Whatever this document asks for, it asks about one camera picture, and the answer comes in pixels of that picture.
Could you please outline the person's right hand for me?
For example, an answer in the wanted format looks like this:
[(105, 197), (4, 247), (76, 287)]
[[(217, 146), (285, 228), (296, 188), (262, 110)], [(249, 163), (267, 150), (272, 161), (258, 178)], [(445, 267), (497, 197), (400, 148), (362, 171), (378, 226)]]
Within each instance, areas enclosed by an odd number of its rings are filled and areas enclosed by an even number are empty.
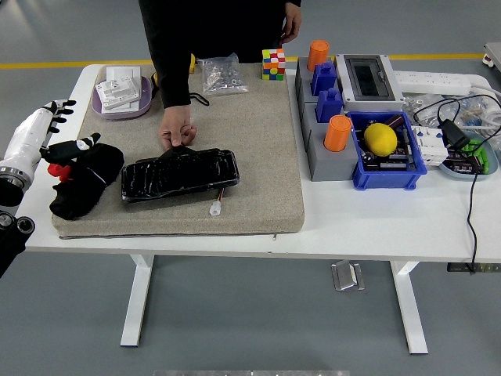
[(158, 129), (162, 147), (168, 151), (177, 146), (191, 145), (197, 128), (191, 124), (190, 105), (167, 107)]

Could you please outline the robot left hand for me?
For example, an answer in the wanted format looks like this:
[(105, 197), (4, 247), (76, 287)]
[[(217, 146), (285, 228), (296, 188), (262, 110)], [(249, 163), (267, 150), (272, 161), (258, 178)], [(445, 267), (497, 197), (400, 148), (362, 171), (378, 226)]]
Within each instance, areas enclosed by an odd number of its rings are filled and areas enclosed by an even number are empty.
[(15, 130), (1, 161), (1, 181), (16, 188), (26, 189), (34, 181), (36, 165), (41, 159), (49, 163), (65, 165), (93, 148), (101, 135), (93, 133), (88, 137), (49, 145), (49, 135), (57, 133), (56, 125), (67, 121), (72, 114), (71, 99), (52, 101), (38, 108)]

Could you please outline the person's left hand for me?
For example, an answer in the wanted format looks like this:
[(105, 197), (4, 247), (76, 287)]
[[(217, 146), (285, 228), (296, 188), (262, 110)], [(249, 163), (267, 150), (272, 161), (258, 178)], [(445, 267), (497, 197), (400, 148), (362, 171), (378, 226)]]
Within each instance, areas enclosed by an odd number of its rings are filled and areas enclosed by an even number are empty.
[(285, 18), (279, 40), (280, 45), (292, 42), (299, 35), (302, 23), (301, 7), (299, 5), (287, 1), (284, 10)]

